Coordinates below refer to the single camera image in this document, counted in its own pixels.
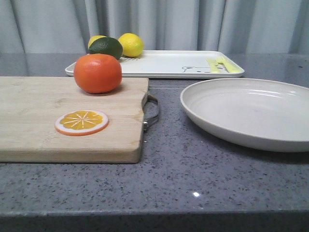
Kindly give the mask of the beige round plate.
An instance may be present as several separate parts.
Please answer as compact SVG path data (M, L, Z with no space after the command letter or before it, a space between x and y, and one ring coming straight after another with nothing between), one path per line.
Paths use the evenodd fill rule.
M309 149L309 90L248 78L198 82L181 92L188 117L231 143L274 152Z

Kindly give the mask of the yellow plastic fork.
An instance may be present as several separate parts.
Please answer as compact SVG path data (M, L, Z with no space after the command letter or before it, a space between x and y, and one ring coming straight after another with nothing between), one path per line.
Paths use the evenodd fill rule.
M229 73L238 73L239 69L223 56L217 58L217 63L223 64Z

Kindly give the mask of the green lime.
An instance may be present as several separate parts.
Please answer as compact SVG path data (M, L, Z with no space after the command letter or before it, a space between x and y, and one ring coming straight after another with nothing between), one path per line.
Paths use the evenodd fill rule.
M112 37L102 37L93 41L88 49L90 54L106 54L119 60L123 54L120 42Z

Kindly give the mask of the yellow plastic knife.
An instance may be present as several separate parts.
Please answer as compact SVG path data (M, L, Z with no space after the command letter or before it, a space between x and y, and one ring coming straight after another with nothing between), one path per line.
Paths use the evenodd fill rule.
M207 60L207 62L209 64L209 66L210 66L211 73L220 73L220 70L217 67L218 63L217 63L216 60L211 59L211 58L207 58L206 60Z

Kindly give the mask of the grey curtain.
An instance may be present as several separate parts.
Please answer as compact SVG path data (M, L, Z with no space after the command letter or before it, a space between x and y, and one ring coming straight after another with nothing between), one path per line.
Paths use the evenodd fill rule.
M139 35L148 50L309 52L306 0L3 0L2 53L84 53L91 36Z

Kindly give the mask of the orange tangerine fruit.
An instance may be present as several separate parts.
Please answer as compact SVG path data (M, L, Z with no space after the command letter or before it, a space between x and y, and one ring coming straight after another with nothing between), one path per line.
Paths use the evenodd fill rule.
M121 84L122 68L120 62L111 55L89 54L76 61L73 77L83 91L105 93Z

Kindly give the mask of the yellow lemon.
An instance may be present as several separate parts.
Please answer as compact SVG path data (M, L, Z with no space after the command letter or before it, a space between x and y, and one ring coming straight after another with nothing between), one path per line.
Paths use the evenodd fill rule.
M123 55L126 57L138 57L144 50L143 40L136 34L125 33L118 39L123 47Z
M106 37L106 36L104 36L104 35L94 35L94 36L92 36L92 37L89 39L89 41L88 41L87 48L89 48L89 47L91 46L91 44L92 44L94 41L96 41L97 39L104 38L104 37Z

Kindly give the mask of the wooden cutting board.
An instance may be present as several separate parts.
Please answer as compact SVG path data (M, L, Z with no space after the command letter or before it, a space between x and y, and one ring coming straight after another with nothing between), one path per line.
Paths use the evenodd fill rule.
M125 77L112 92L88 94L72 77L1 77L0 160L137 163L148 83L147 78ZM59 133L56 120L78 110L104 112L109 124L86 136Z

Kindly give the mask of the yellow lemon right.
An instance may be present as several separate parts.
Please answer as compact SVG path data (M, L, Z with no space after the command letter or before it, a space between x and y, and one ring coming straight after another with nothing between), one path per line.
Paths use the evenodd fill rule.
M118 39L123 47L123 55L126 57L138 57L144 50L143 40L136 34L125 33Z

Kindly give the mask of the orange slice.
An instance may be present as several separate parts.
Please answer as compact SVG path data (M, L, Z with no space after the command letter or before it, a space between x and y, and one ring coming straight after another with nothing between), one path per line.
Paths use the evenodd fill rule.
M96 110L79 110L59 117L55 129L68 136L85 136L97 133L109 124L108 116Z

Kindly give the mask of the yellow lemon left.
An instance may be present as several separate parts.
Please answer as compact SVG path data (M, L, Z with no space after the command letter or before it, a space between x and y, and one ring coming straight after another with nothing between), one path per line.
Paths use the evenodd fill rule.
M92 37L89 39L89 41L88 41L87 48L89 48L89 47L91 46L91 44L92 44L94 41L96 41L97 39L104 38L104 37L106 37L106 36L104 36L104 35L94 35L94 36L92 36Z

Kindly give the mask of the white rectangular tray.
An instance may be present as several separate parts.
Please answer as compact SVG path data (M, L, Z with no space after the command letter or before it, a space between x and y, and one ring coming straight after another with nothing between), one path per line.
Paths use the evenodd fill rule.
M223 64L218 64L220 73L212 73L207 58L217 60L223 56L239 69L229 73ZM217 51L163 51L145 50L136 58L121 57L123 76L176 79L212 79L241 77L245 71L238 64Z

